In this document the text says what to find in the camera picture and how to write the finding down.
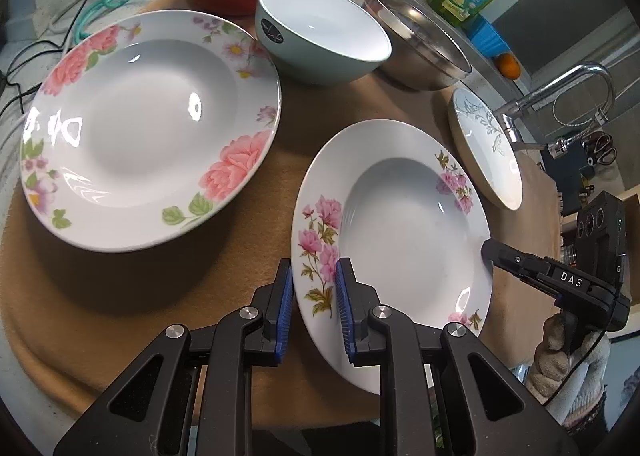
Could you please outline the gloved right hand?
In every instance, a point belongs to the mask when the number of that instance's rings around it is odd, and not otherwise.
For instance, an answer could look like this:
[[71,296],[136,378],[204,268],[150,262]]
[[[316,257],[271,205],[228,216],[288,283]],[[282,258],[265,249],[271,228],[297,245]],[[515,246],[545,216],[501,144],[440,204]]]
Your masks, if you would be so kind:
[[544,336],[536,347],[525,387],[565,428],[579,424],[605,397],[611,343],[607,336],[599,337],[598,332],[590,332],[582,346],[567,355],[562,315],[552,315],[544,322]]

